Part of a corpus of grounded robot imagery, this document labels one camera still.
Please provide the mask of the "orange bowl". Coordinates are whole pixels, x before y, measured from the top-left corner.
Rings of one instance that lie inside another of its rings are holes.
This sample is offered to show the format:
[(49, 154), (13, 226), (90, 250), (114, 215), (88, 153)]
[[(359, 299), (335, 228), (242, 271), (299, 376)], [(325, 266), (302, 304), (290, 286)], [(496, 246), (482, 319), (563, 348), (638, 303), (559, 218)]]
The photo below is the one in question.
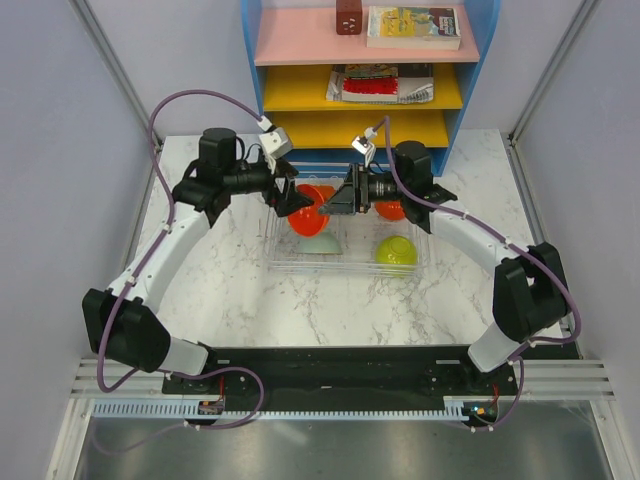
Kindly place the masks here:
[(289, 215), (287, 220), (298, 235), (314, 237), (329, 223), (330, 217), (321, 214), (319, 207), (335, 193), (335, 189), (330, 185), (301, 184), (297, 187), (297, 191), (309, 197), (312, 204)]

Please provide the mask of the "pale green bowl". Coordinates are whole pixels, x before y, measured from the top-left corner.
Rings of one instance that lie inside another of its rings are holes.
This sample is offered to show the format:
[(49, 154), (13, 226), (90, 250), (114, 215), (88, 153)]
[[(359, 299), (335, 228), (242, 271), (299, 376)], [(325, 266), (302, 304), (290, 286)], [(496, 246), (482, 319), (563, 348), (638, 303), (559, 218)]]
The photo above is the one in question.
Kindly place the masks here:
[(335, 235), (324, 231), (312, 237), (302, 237), (296, 252), (304, 255), (341, 255), (342, 248)]

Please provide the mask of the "red plastic bowl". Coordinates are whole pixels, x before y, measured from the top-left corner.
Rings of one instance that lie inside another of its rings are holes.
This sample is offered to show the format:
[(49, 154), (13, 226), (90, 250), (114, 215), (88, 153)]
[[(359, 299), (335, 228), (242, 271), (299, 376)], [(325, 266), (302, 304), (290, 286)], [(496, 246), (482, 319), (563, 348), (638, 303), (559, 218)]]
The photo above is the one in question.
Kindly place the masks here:
[(380, 201), (374, 204), (376, 212), (389, 221), (405, 219), (405, 212), (400, 201)]

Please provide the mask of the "clear wire dish rack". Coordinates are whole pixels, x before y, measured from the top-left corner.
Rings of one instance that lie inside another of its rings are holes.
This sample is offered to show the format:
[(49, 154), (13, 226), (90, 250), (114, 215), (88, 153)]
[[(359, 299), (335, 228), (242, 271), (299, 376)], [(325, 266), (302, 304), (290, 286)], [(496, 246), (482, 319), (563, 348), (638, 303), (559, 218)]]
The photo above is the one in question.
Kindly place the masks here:
[[(286, 218), (270, 212), (266, 220), (265, 255), (268, 266), (294, 274), (347, 272), (387, 277), (416, 274), (429, 259), (422, 232), (407, 220), (389, 221), (371, 209), (365, 214), (330, 216), (322, 231), (336, 236), (341, 255), (304, 255), (296, 252), (304, 237), (293, 231)], [(418, 253), (416, 265), (386, 265), (375, 260), (376, 248), (387, 237), (399, 235), (411, 240)]]

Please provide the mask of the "lime green bowl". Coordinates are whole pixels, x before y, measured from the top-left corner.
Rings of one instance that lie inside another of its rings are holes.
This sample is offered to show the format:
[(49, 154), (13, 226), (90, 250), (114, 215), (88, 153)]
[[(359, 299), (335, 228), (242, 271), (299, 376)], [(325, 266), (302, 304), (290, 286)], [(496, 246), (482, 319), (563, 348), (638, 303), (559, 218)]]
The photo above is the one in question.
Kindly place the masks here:
[(380, 242), (376, 248), (375, 260), (386, 265), (416, 265), (418, 253), (411, 240), (394, 235)]

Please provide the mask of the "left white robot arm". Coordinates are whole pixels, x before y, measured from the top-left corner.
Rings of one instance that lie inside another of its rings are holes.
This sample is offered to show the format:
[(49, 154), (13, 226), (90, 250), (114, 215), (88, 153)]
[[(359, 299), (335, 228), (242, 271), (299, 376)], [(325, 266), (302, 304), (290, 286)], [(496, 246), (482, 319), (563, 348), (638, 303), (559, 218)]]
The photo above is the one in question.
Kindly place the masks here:
[(125, 271), (105, 290), (89, 290), (82, 310), (91, 350), (136, 370), (178, 372), (198, 393), (219, 382), (206, 346), (173, 337), (157, 316), (164, 294), (194, 246), (212, 229), (235, 195), (259, 193), (286, 217), (311, 205), (295, 186), (297, 170), (285, 156), (292, 143), (284, 129), (259, 135), (258, 157), (237, 154), (241, 141), (227, 128), (209, 128), (198, 156), (170, 194), (168, 220)]

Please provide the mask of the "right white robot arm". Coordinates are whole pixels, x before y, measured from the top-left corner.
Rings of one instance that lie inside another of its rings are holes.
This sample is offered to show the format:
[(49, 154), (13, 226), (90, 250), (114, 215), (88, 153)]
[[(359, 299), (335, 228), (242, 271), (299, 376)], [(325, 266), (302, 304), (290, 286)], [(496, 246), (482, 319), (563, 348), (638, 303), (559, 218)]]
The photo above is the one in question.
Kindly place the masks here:
[(481, 393), (493, 383), (493, 370), (570, 313), (559, 252), (547, 242), (528, 248), (510, 243), (465, 213), (457, 196), (435, 183), (431, 155), (422, 143), (399, 143), (391, 159), (389, 170), (382, 173), (352, 164), (319, 210), (331, 216), (355, 215), (376, 202), (397, 201), (411, 224), (455, 247), (492, 276), (493, 322), (468, 348), (469, 362), (457, 371), (465, 391)]

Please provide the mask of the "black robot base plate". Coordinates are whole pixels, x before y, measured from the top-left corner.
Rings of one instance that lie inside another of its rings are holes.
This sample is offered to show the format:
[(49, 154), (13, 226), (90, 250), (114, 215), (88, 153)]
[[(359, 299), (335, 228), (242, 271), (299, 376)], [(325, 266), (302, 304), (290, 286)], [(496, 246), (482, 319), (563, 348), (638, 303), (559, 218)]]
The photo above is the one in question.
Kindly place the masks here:
[(222, 394), (239, 410), (400, 410), (443, 407), (447, 396), (492, 399), (517, 391), (508, 365), (478, 372), (464, 346), (219, 348), (205, 380), (164, 381), (165, 394)]

